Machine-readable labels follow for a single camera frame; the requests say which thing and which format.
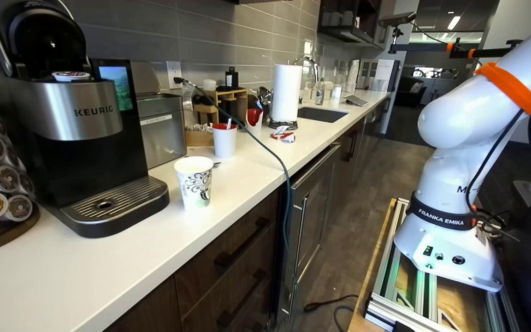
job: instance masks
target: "cup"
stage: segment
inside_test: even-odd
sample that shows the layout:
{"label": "cup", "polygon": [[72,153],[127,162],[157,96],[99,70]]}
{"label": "cup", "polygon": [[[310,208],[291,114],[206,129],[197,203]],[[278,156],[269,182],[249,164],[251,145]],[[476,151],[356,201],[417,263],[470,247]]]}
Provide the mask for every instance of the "cup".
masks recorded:
{"label": "cup", "polygon": [[262,120],[264,120],[264,112],[260,108],[245,110],[245,129],[256,136],[262,132]]}
{"label": "cup", "polygon": [[214,79],[205,79],[203,81],[203,90],[216,90],[216,81]]}
{"label": "cup", "polygon": [[212,158],[184,156],[175,160],[177,182],[186,210],[210,203]]}
{"label": "cup", "polygon": [[227,127],[227,123],[216,123],[212,127],[214,155],[217,158],[229,158],[234,155],[236,147],[236,125]]}

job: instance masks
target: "white countertop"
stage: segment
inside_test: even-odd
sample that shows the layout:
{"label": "white countertop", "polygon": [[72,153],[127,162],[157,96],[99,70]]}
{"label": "white countertop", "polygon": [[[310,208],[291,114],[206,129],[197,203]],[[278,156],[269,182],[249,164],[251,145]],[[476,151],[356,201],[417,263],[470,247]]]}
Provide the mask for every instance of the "white countertop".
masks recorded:
{"label": "white countertop", "polygon": [[[299,118],[293,144],[271,140],[265,127],[260,138],[295,173],[387,94],[358,96],[367,103],[334,107],[348,112],[334,123]],[[203,210],[182,208],[173,162],[149,173],[168,182],[171,201],[123,232],[81,238],[40,208],[33,228],[0,247],[0,332],[103,330],[284,182],[280,164],[247,132],[214,169]]]}

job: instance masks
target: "backsplash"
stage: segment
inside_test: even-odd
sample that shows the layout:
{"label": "backsplash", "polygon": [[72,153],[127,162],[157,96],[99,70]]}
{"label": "backsplash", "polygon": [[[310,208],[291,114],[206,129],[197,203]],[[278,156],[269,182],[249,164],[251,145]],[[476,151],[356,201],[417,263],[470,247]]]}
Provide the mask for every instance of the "backsplash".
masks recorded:
{"label": "backsplash", "polygon": [[299,59],[304,38],[319,42],[324,64],[369,51],[317,40],[319,1],[64,0],[90,57],[153,61],[157,68],[181,61],[182,75],[193,81],[223,79],[236,66],[241,86],[271,86],[273,66]]}

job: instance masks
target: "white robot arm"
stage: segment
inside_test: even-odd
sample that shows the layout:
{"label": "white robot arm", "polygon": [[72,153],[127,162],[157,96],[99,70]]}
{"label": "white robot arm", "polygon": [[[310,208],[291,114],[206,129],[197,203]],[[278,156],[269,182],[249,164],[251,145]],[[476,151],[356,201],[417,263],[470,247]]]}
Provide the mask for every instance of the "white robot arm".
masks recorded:
{"label": "white robot arm", "polygon": [[[531,90],[531,37],[501,57],[498,66]],[[503,286],[490,241],[472,225],[468,201],[476,199],[509,142],[518,108],[485,75],[474,75],[422,110],[418,131],[437,149],[394,236],[394,245],[417,269],[487,291]]]}

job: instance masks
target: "coffee maker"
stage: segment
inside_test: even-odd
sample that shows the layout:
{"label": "coffee maker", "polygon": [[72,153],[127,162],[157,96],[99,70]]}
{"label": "coffee maker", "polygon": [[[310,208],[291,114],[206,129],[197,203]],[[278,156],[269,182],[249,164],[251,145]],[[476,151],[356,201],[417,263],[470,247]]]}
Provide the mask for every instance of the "coffee maker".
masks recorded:
{"label": "coffee maker", "polygon": [[88,59],[61,0],[0,13],[0,64],[9,136],[64,225],[99,238],[168,204],[168,186],[147,175],[129,61]]}

